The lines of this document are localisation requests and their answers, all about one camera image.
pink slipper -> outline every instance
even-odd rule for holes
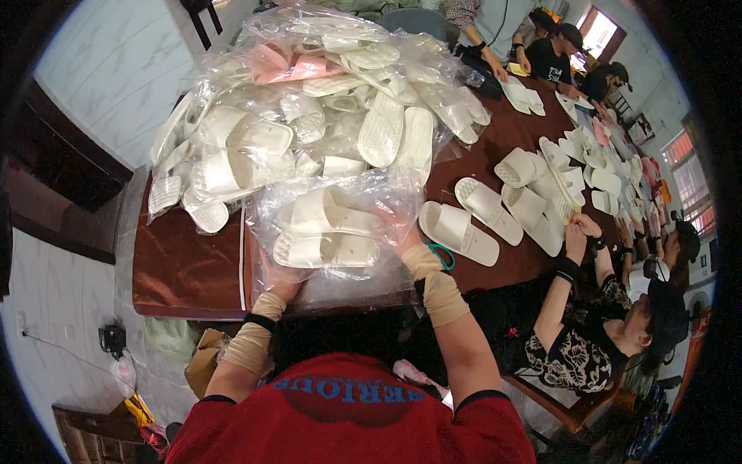
[[[272,84],[273,82],[287,82],[304,79],[319,79],[342,74],[344,69],[334,65],[321,56],[301,55],[290,71],[274,71],[259,76],[257,84]]]
[[[605,127],[600,120],[593,116],[593,129],[595,130],[595,140],[602,146],[608,146],[608,136],[605,135]]]
[[[285,72],[291,67],[292,53],[277,42],[255,45],[247,53],[247,59],[256,75],[275,71]]]

scissors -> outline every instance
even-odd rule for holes
[[[427,247],[430,249],[431,252],[433,252],[436,256],[438,256],[438,259],[439,260],[441,260],[441,264],[443,264],[443,269],[444,270],[450,271],[456,265],[456,259],[453,257],[453,253],[451,252],[451,250],[449,250],[445,246],[438,245],[438,244],[427,244]],[[451,258],[451,264],[450,265],[446,264],[445,259],[443,259],[443,257],[440,255],[440,253],[438,253],[438,251],[436,251],[437,249],[442,249],[443,251],[446,252],[446,254],[448,254],[448,257]]]

cardboard box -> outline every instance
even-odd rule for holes
[[[198,399],[206,395],[206,386],[217,368],[217,355],[229,343],[230,337],[219,330],[206,329],[201,336],[196,353],[185,368],[185,380]]]

red shirt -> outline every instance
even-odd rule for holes
[[[191,409],[167,463],[535,463],[502,392],[456,414],[376,359],[333,353],[292,366],[239,405]]]

floral blouse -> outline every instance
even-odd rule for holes
[[[631,302],[615,275],[603,282],[601,292],[603,296],[592,305],[590,314],[581,313],[568,304],[562,318],[565,326],[549,353],[536,335],[526,341],[528,362],[541,382],[556,388],[593,393],[601,391],[626,365],[628,358],[605,333],[603,322],[626,317]]]

